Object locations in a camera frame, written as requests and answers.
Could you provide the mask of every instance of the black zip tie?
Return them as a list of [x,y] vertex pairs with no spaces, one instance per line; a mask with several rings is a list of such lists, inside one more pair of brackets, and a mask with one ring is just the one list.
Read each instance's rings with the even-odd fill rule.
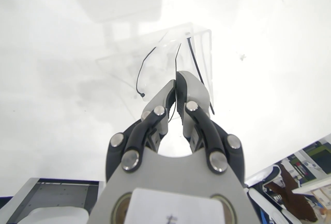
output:
[[172,116],[170,118],[170,120],[168,121],[168,123],[171,121],[171,119],[173,118],[174,114],[175,114],[175,111],[176,111],[176,104],[177,104],[177,55],[178,55],[178,52],[179,52],[179,49],[180,49],[180,46],[182,45],[182,43],[180,43],[179,47],[178,47],[178,50],[177,50],[177,54],[176,54],[176,57],[175,57],[175,70],[176,70],[176,81],[175,81],[175,107],[174,107],[174,112],[172,113]]
[[[201,76],[201,73],[200,73],[200,70],[199,70],[199,67],[198,67],[197,60],[195,59],[195,56],[194,56],[194,53],[193,53],[192,44],[191,44],[191,38],[190,37],[187,38],[187,42],[188,42],[188,46],[190,47],[190,52],[191,52],[191,55],[192,55],[192,58],[193,58],[193,61],[194,61],[194,64],[195,64],[195,68],[198,71],[198,75],[199,75],[200,81],[205,86],[205,83],[202,80],[202,76]],[[214,112],[214,109],[213,109],[213,106],[212,106],[212,103],[211,102],[210,102],[210,110],[212,111],[213,115],[215,115],[215,112]]]

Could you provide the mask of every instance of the silver rivet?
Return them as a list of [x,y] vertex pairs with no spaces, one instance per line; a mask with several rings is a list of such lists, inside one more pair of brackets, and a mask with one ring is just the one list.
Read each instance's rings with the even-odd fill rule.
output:
[[154,113],[158,116],[161,116],[164,114],[164,107],[163,106],[157,106],[154,108]]
[[239,149],[241,147],[241,142],[239,138],[235,135],[228,135],[227,136],[228,144],[233,149]]
[[112,147],[117,147],[122,143],[123,140],[124,140],[124,135],[122,133],[117,133],[111,137],[110,145]]
[[209,162],[212,168],[220,173],[224,172],[228,167],[227,157],[219,151],[210,153]]
[[121,166],[124,170],[129,171],[137,166],[139,162],[139,153],[136,150],[126,151],[122,157]]
[[143,121],[144,119],[146,119],[147,116],[148,116],[150,113],[151,113],[150,111],[145,111],[145,112],[143,112],[142,115],[141,115],[141,120]]
[[190,111],[195,111],[198,109],[198,104],[195,101],[189,101],[186,104],[186,108]]

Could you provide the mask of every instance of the clear acrylic box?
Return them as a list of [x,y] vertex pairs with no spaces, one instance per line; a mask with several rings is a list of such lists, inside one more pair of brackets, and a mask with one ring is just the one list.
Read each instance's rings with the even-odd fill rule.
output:
[[[98,67],[111,77],[112,81],[116,81],[117,93],[134,119],[139,119],[148,101],[167,82],[175,79],[175,57],[179,46],[177,71],[187,70],[200,79],[190,52],[188,37],[190,37],[202,80],[213,104],[211,30],[192,23],[175,26],[117,42],[111,54],[95,60]],[[144,58],[149,53],[141,68]],[[136,85],[138,91],[145,94],[143,98],[137,93]],[[179,118],[177,111],[173,119],[175,118]]]

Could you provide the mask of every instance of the person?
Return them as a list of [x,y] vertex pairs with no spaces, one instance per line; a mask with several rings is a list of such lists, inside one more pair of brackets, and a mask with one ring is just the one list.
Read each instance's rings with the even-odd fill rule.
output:
[[281,176],[283,178],[285,188],[280,187],[274,182],[265,184],[265,187],[280,195],[287,211],[289,211],[297,219],[300,221],[305,221],[303,223],[317,222],[318,218],[316,217],[315,211],[308,203],[305,196],[292,193],[292,190],[298,188],[298,183],[294,178],[292,178],[291,174],[286,170],[283,164],[279,163],[278,166],[281,170]]

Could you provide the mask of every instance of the white label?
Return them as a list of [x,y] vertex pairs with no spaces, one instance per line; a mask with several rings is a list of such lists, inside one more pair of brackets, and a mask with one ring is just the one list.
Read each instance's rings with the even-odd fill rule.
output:
[[133,191],[125,224],[225,224],[220,201],[137,188]]

